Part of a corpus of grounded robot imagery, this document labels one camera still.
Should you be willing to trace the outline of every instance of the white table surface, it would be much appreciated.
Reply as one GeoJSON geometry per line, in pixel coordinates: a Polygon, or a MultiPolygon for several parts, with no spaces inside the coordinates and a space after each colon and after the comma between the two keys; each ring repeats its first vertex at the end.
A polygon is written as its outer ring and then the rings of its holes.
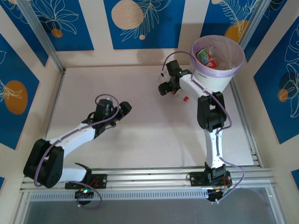
{"type": "MultiPolygon", "coordinates": [[[[115,128],[82,145],[65,164],[91,168],[150,168],[203,166],[206,142],[197,122],[197,101],[160,96],[161,66],[68,68],[47,139],[70,131],[95,111],[94,99],[109,93],[128,101],[131,112],[115,128]]],[[[228,86],[225,105],[233,127],[223,131],[223,157],[231,163],[253,165],[246,135],[228,86]]]]}

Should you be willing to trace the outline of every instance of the trash bin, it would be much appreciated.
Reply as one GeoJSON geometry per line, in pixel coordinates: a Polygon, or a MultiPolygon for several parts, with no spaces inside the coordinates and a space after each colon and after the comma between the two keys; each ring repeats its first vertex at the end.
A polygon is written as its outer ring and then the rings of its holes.
{"type": "Polygon", "coordinates": [[[196,58],[196,54],[203,48],[209,49],[214,47],[214,57],[217,61],[233,62],[235,67],[228,70],[211,69],[204,66],[198,60],[194,65],[194,60],[191,58],[190,71],[194,71],[194,77],[205,88],[210,91],[223,91],[232,77],[234,77],[243,65],[245,54],[242,48],[235,41],[218,35],[208,35],[199,38],[195,41],[191,48],[191,54],[196,58]]]}

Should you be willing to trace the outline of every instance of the cable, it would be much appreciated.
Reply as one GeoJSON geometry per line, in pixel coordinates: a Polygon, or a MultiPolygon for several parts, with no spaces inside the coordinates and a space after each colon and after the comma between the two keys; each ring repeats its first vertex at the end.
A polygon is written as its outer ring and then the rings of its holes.
{"type": "MultiPolygon", "coordinates": [[[[40,172],[40,170],[41,170],[41,167],[42,167],[42,164],[43,164],[43,162],[44,162],[44,159],[47,157],[47,155],[48,155],[48,153],[50,152],[50,150],[51,150],[56,144],[60,143],[60,142],[63,141],[64,139],[70,137],[71,135],[73,135],[73,134],[75,134],[75,133],[77,133],[77,132],[80,132],[81,130],[84,130],[84,129],[86,129],[86,128],[89,128],[89,127],[92,127],[92,126],[95,126],[95,125],[98,125],[98,124],[107,122],[107,121],[113,119],[113,118],[117,115],[117,113],[118,113],[119,110],[120,110],[120,104],[119,104],[117,98],[114,97],[114,96],[112,96],[112,95],[110,95],[110,94],[100,94],[100,95],[98,95],[98,96],[96,97],[96,99],[95,99],[95,104],[97,104],[97,100],[98,100],[98,98],[99,98],[99,97],[102,97],[102,96],[109,96],[109,97],[112,97],[112,98],[116,101],[116,103],[117,103],[117,110],[116,110],[115,114],[112,115],[110,118],[107,118],[107,119],[104,119],[104,120],[101,120],[101,121],[92,123],[92,124],[90,124],[90,125],[86,125],[86,126],[80,128],[80,129],[78,128],[78,129],[76,129],[76,130],[74,130],[74,131],[72,131],[72,132],[70,132],[70,133],[64,135],[63,137],[61,137],[61,139],[56,140],[52,145],[50,145],[50,147],[49,147],[49,148],[45,151],[45,153],[43,154],[43,156],[42,156],[41,160],[39,161],[38,166],[37,166],[37,168],[36,168],[36,173],[35,173],[35,175],[34,175],[34,185],[35,185],[36,187],[41,187],[41,186],[42,186],[41,184],[38,184],[38,183],[37,183],[38,174],[39,174],[39,172],[40,172]]],[[[84,184],[84,183],[75,182],[75,181],[71,181],[71,182],[72,182],[72,183],[79,184],[79,185],[82,185],[82,186],[85,186],[85,187],[88,187],[88,188],[90,188],[91,190],[93,190],[97,195],[99,195],[99,197],[100,197],[100,203],[99,203],[99,205],[97,205],[97,206],[94,207],[94,208],[95,208],[95,209],[98,209],[98,208],[100,207],[100,205],[101,205],[101,203],[102,203],[102,197],[100,196],[100,193],[99,193],[96,189],[94,189],[94,188],[92,188],[91,186],[89,186],[89,185],[87,185],[87,184],[84,184]]]]}
{"type": "Polygon", "coordinates": [[[208,94],[210,97],[212,97],[212,99],[219,105],[219,107],[223,110],[223,112],[225,113],[225,115],[226,115],[226,117],[228,118],[228,120],[229,120],[229,125],[228,126],[226,126],[226,127],[222,127],[222,128],[220,128],[217,132],[216,132],[216,149],[217,149],[217,156],[218,156],[218,158],[222,161],[222,162],[224,162],[224,163],[226,163],[226,164],[228,164],[228,165],[230,165],[230,166],[232,166],[232,167],[235,167],[235,168],[239,168],[242,172],[243,172],[243,175],[242,175],[242,177],[241,177],[241,179],[239,180],[239,182],[225,195],[225,196],[223,196],[221,199],[219,199],[218,201],[216,201],[216,202],[214,202],[214,203],[219,203],[220,201],[222,201],[224,198],[226,198],[242,181],[243,181],[243,179],[244,179],[244,177],[245,177],[245,170],[242,168],[242,167],[240,167],[240,166],[237,166],[237,165],[235,165],[235,164],[232,164],[232,163],[230,163],[230,162],[227,162],[227,161],[225,161],[222,157],[220,157],[220,153],[219,153],[219,135],[220,135],[220,132],[221,131],[223,131],[223,130],[225,130],[225,129],[228,129],[228,128],[230,128],[230,127],[232,127],[232,125],[233,125],[233,121],[232,121],[232,119],[231,119],[231,117],[229,116],[229,114],[228,114],[228,112],[225,110],[225,108],[224,108],[224,106],[219,102],[219,100],[215,97],[215,96],[213,96],[213,94],[211,94],[208,90],[206,90],[206,88],[204,88],[195,78],[194,78],[194,72],[195,72],[195,70],[196,70],[196,68],[195,68],[195,63],[196,63],[196,58],[191,54],[191,53],[189,53],[189,52],[186,52],[186,51],[175,51],[175,52],[173,52],[173,53],[171,53],[170,55],[168,55],[167,56],[167,58],[165,59],[165,61],[164,61],[164,64],[163,64],[163,67],[162,67],[162,71],[164,70],[164,67],[165,67],[165,65],[166,65],[166,61],[167,61],[167,59],[171,56],[171,55],[173,55],[173,54],[176,54],[176,53],[184,53],[184,54],[188,54],[193,60],[194,60],[194,70],[193,70],[193,72],[192,72],[192,74],[191,74],[191,80],[192,80],[192,82],[194,83],[194,84],[196,84],[204,93],[206,93],[206,94],[208,94]]]}

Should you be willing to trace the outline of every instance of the white bucket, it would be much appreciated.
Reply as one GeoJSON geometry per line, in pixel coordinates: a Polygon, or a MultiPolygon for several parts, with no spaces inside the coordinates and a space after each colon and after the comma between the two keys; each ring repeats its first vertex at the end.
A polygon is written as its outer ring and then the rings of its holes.
{"type": "Polygon", "coordinates": [[[242,48],[235,41],[218,35],[208,35],[199,38],[195,41],[191,48],[191,54],[196,57],[196,54],[203,48],[209,49],[215,47],[215,57],[222,62],[228,63],[232,61],[236,67],[229,70],[217,70],[204,66],[198,60],[194,65],[194,60],[191,58],[190,71],[195,72],[194,77],[208,90],[213,92],[222,92],[229,81],[234,77],[242,67],[245,54],[242,48]]]}

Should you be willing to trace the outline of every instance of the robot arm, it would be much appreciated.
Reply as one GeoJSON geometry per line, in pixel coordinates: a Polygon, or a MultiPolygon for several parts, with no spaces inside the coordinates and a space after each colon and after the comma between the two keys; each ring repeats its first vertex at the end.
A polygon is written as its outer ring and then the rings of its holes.
{"type": "MultiPolygon", "coordinates": [[[[224,178],[230,179],[230,173],[226,171],[225,164],[219,159],[222,157],[222,131],[226,115],[214,99],[207,95],[203,89],[199,88],[192,80],[189,70],[182,70],[177,62],[171,61],[166,64],[167,72],[161,73],[167,80],[159,85],[159,92],[162,96],[168,92],[175,94],[179,89],[188,92],[198,102],[197,121],[204,130],[206,137],[206,162],[204,172],[190,173],[191,186],[213,186],[222,187],[224,178]]],[[[221,92],[213,92],[213,96],[224,105],[224,98],[221,92]]],[[[216,194],[209,195],[210,201],[219,200],[231,187],[226,185],[226,189],[215,191],[216,194]]]]}
{"type": "MultiPolygon", "coordinates": [[[[92,180],[97,179],[96,175],[92,174],[91,169],[79,163],[64,166],[64,158],[81,145],[97,138],[107,128],[115,127],[117,122],[124,118],[131,109],[132,107],[128,102],[122,102],[120,103],[120,109],[116,116],[113,119],[107,120],[117,112],[117,107],[113,107],[112,99],[110,98],[100,99],[97,103],[96,111],[89,114],[87,119],[82,121],[77,128],[67,133],[66,135],[70,134],[68,138],[63,139],[61,136],[51,139],[50,141],[44,139],[36,141],[25,165],[23,171],[24,175],[34,179],[38,164],[46,150],[54,142],[62,139],[49,151],[46,159],[43,161],[37,181],[47,188],[52,188],[58,182],[77,181],[90,184],[92,180]]],[[[69,184],[66,184],[65,188],[74,189],[73,186],[69,184]]]]}

